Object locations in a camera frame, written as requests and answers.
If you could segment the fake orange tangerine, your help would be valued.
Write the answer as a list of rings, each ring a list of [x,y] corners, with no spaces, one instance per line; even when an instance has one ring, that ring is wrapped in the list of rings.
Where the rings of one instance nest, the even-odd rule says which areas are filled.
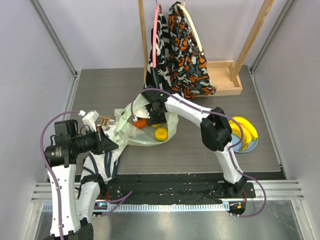
[[[148,125],[148,120],[146,118],[140,118],[133,122],[133,125],[138,129],[143,129]]]

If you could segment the green avocado print plastic bag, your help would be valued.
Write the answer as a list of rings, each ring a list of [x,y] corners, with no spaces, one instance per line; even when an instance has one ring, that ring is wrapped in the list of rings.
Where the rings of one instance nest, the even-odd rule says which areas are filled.
[[[168,138],[164,141],[156,140],[156,127],[146,126],[144,128],[137,128],[134,126],[132,112],[137,112],[139,108],[147,106],[148,101],[139,94],[134,100],[133,104],[128,104],[123,109],[115,109],[114,116],[116,120],[116,127],[114,129],[113,140],[122,145],[131,146],[155,146],[168,142],[176,134],[177,125],[179,122],[178,115],[172,112],[164,114],[164,123],[160,124],[160,128],[165,128],[168,131]]]

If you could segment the fake yellow banana bunch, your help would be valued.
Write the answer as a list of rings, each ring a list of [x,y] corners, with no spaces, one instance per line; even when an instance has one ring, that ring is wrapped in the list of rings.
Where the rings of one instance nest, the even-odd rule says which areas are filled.
[[[239,123],[243,131],[242,149],[241,149],[243,151],[249,146],[249,143],[251,141],[256,141],[258,139],[258,132],[256,128],[253,126],[253,124],[246,118],[242,116],[234,116],[233,119]],[[232,120],[229,120],[228,122],[232,129],[232,134],[237,135],[239,138],[241,138],[242,134],[238,125]]]

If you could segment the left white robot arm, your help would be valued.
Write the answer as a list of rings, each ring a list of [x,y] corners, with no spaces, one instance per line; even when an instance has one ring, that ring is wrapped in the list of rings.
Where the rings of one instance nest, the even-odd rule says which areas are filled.
[[[95,172],[84,176],[79,195],[75,194],[78,155],[92,152],[102,155],[118,148],[101,126],[79,133],[78,121],[54,124],[55,134],[44,151],[52,193],[52,222],[48,240],[92,240],[95,201],[107,192],[103,177]]]

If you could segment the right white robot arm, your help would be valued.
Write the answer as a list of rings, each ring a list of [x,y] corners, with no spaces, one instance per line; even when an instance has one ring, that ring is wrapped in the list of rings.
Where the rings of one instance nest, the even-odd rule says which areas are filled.
[[[141,95],[151,104],[152,116],[174,113],[197,125],[202,143],[215,153],[220,163],[226,193],[233,198],[243,193],[247,180],[237,162],[232,147],[232,129],[221,108],[203,107],[178,93],[171,94],[157,88],[146,88]]]

